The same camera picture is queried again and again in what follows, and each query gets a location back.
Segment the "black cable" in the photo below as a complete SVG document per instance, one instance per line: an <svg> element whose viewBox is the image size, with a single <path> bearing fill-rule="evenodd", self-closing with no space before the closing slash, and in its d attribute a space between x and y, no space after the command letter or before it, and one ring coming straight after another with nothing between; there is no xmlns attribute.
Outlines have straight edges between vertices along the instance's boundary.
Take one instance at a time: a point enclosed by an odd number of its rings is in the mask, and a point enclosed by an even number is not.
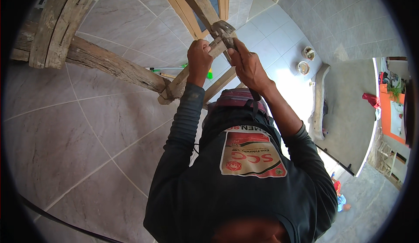
<svg viewBox="0 0 419 243"><path fill-rule="evenodd" d="M199 155L199 152L198 152L198 151L196 151L196 149L195 149L195 145L198 145L198 146L199 146L199 144L194 144L194 150L195 150L195 152Z"/></svg>
<svg viewBox="0 0 419 243"><path fill-rule="evenodd" d="M99 235L99 234L90 232L88 230L84 230L82 228L79 228L79 227L70 225L70 224L62 221L61 219L58 219L58 218L54 217L53 215L45 212L44 210L40 209L39 207L35 206L32 202L30 202L28 199L24 198L22 195L19 194L19 196L21 197L21 200L23 201L23 204L25 204L28 208L32 209L33 211L35 211L36 213L40 214L41 216L46 217L47 219L50 219L52 221L55 221L57 223L60 223L61 225L65 225L67 227L70 227L70 228L78 231L78 232L81 232L81 233L86 234L86 235L89 235L91 237L100 239L100 240L105 241L105 242L109 242L109 243L123 243L121 241L114 240L112 238L108 238L108 237L105 237L105 236L102 236L102 235Z"/></svg>

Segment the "hammer head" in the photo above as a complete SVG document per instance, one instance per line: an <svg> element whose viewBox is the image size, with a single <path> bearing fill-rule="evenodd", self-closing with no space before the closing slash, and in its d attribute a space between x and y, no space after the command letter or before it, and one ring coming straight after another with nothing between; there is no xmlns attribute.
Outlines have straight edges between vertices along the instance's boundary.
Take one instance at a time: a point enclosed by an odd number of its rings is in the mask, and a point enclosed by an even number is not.
<svg viewBox="0 0 419 243"><path fill-rule="evenodd" d="M237 37L235 28L232 25L224 20L220 20L212 24L211 30L213 38L221 37L227 48L237 49L232 39L232 37Z"/></svg>

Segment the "man's left hand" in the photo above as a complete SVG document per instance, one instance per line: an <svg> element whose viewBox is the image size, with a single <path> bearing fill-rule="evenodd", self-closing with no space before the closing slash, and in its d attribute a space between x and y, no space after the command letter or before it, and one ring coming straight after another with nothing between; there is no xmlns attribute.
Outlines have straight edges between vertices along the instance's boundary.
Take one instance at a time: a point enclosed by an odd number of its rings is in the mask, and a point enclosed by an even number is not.
<svg viewBox="0 0 419 243"><path fill-rule="evenodd" d="M202 87L214 58L208 54L211 50L209 42L200 39L192 42L188 50L189 76L188 83Z"/></svg>

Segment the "dark long-sleeve shirt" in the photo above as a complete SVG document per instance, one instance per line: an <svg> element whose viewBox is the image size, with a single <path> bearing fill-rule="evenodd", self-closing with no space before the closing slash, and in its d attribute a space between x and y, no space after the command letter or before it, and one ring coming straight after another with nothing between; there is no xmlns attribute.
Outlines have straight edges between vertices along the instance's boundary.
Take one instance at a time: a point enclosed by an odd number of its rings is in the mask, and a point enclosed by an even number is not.
<svg viewBox="0 0 419 243"><path fill-rule="evenodd" d="M306 127L283 138L288 160L279 133L260 115L252 120L242 108L222 111L206 122L199 157L189 167L204 95L186 85L154 174L144 227L159 243L209 242L223 222L255 216L278 219L291 242L314 242L332 225L337 197Z"/></svg>

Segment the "hammer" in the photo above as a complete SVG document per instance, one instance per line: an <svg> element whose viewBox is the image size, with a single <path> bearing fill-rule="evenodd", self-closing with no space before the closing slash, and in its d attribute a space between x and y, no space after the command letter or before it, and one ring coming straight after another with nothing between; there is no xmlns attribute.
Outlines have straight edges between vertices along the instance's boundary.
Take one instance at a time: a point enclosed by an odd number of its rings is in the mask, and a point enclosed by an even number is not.
<svg viewBox="0 0 419 243"><path fill-rule="evenodd" d="M236 51L238 51L236 45L234 44L233 37L231 37L231 35L237 37L234 32L235 28L232 25L230 25L224 20L220 20L212 24L211 30L212 30L212 33L211 33L212 37L213 38L221 37L227 49L233 48ZM257 93L256 91L254 91L251 88L249 88L249 91L252 94L252 97L255 101L259 101L261 99L261 95Z"/></svg>

